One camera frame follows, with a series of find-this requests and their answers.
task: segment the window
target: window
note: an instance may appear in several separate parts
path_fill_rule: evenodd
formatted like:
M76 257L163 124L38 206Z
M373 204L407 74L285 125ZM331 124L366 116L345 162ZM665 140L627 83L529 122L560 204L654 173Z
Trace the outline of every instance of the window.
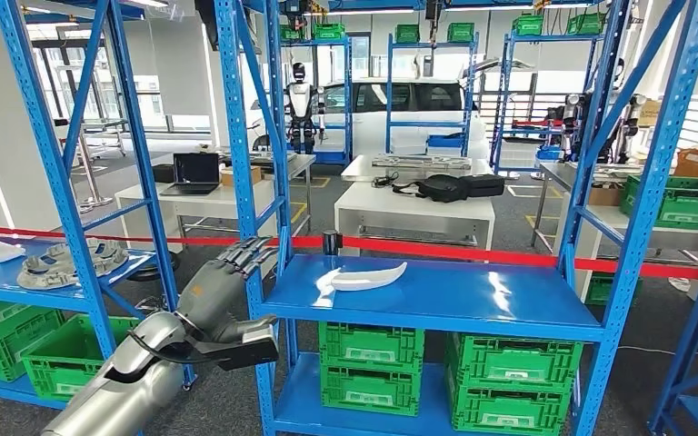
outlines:
M343 114L346 107L344 98L344 86L331 86L325 89L325 113Z
M359 84L357 86L357 105L355 112L385 112L386 84ZM392 110L409 111L411 105L411 88L408 84L392 85Z
M461 111L459 84L414 84L417 111Z

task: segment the robotic arm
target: robotic arm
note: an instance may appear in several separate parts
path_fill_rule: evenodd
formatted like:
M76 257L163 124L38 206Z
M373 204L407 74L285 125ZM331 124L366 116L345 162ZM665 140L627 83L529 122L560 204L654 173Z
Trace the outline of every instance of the robotic arm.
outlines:
M275 362L275 317L239 322L226 311L245 279L276 253L262 249L269 239L239 242L203 265L175 312L153 313L129 332L42 436L131 436L181 390L184 363L230 371Z

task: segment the table leg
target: table leg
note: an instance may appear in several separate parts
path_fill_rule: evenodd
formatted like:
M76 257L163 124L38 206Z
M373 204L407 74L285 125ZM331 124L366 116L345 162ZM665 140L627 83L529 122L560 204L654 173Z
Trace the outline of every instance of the table leg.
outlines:
M536 210L536 221L533 223L533 230L531 231L531 246L536 243L536 231L539 230L539 225L542 223L542 212L544 210L544 200L547 197L547 185L549 180L546 175L542 174L542 193L539 195L539 208Z
M306 230L312 232L312 166L306 167Z

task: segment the cable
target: cable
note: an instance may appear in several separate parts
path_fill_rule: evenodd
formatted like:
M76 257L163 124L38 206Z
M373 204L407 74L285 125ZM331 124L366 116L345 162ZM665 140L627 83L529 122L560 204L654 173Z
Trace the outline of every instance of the cable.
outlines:
M373 188L383 188L385 186L389 186L390 184L394 183L394 181L397 180L397 177L399 176L400 174L397 171L395 171L394 173L391 173L389 175L374 177Z
M135 341L135 343L140 345L140 348L146 350L149 354L154 356L156 359L161 359L161 360L167 361L167 362L180 363L183 365L190 365L190 364L194 364L194 363L210 363L210 362L228 361L228 359L211 359L208 357L203 357L203 358L199 358L199 359L176 359L175 357L168 356L167 354L164 354L158 350L151 348L151 346L149 346L147 343L145 343L145 341L140 336L135 334L135 332L132 330L127 331L127 336L131 337L133 339L133 341Z
M671 356L675 355L675 352L669 352L667 350L655 350L652 348L633 347L632 345L620 345L619 347L617 347L617 350L636 350L638 352L659 352L661 354L668 354Z

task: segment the white panel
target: white panel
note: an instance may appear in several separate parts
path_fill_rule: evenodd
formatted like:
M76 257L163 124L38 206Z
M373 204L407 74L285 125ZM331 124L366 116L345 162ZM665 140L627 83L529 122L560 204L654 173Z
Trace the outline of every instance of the white panel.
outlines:
M165 114L210 114L201 20L195 16L150 23Z
M130 50L130 61L134 75L157 75L154 58L154 43L151 40L149 22L126 21L125 35Z

